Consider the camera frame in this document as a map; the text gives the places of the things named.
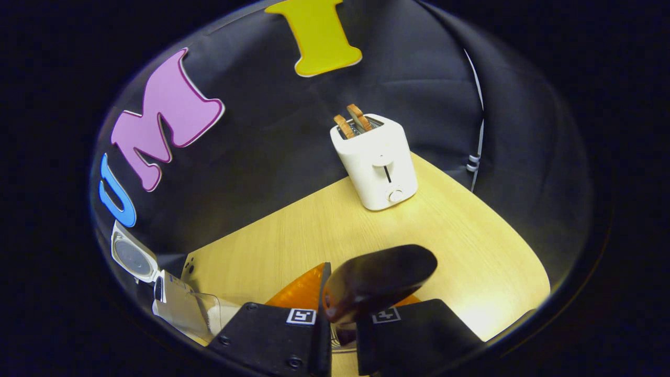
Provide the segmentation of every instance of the pink letter m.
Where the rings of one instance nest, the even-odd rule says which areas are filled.
[[[172,161],[161,122],[172,130],[172,145],[183,148],[212,127],[224,111],[220,100],[205,98],[186,76],[182,58],[187,51],[180,50],[151,74],[142,115],[122,112],[112,130],[112,144],[119,147],[146,191],[158,186],[161,169],[148,164],[140,152],[162,162]]]

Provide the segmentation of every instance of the screw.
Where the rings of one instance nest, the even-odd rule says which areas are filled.
[[[291,356],[288,360],[286,360],[286,364],[289,364],[289,366],[293,369],[298,369],[302,366],[302,360],[297,356]]]
[[[218,340],[219,340],[219,342],[221,342],[221,344],[224,347],[227,347],[227,346],[230,345],[230,338],[225,336],[225,335],[221,335],[220,337],[218,337]]]

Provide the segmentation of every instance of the wooden table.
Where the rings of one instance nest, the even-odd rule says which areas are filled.
[[[322,262],[334,270],[361,254],[418,244],[435,254],[438,268],[415,296],[443,300],[489,340],[547,298],[547,274],[497,213],[429,162],[412,159],[419,190],[405,202],[369,211],[346,177],[190,253],[196,268],[182,278],[234,303],[264,303]],[[357,376],[356,368],[355,353],[333,355],[333,376]]]

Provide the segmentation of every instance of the white toaster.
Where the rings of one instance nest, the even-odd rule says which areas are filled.
[[[379,211],[412,197],[419,185],[403,127],[379,115],[364,116],[372,130],[360,132],[349,119],[355,136],[346,139],[336,125],[330,138],[363,206]]]

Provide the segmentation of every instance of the toaster knob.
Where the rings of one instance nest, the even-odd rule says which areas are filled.
[[[389,200],[398,203],[403,199],[403,192],[401,190],[395,190],[389,195]]]

